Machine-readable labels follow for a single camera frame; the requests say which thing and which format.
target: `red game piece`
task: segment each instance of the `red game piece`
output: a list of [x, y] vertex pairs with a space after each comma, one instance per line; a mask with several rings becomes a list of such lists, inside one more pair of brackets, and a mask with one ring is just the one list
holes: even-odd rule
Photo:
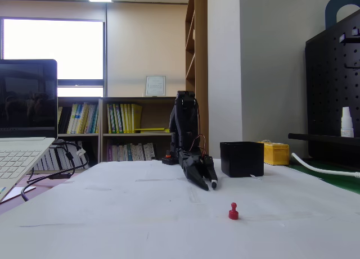
[[229, 210], [229, 218], [231, 220], [239, 219], [239, 213], [236, 211], [236, 203], [231, 203], [232, 210]]

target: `white bottle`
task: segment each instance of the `white bottle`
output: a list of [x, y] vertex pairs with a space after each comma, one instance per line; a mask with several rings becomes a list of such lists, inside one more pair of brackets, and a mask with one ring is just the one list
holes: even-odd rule
[[350, 116], [349, 107], [343, 107], [343, 117], [341, 118], [341, 136], [354, 137], [353, 120]]

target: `picture frame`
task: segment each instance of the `picture frame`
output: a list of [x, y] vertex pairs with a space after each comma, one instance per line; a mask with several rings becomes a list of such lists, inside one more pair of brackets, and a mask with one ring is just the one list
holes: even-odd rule
[[145, 96], [166, 96], [166, 76], [152, 75], [146, 77]]

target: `white laptop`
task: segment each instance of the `white laptop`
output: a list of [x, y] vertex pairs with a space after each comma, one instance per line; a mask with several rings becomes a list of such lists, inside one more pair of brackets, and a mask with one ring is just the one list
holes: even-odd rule
[[56, 61], [0, 60], [0, 202], [56, 138]]

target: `laptop screen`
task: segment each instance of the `laptop screen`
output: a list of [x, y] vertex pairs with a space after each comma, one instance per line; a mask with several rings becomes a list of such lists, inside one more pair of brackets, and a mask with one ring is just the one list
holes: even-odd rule
[[57, 138], [55, 60], [0, 60], [0, 138]]

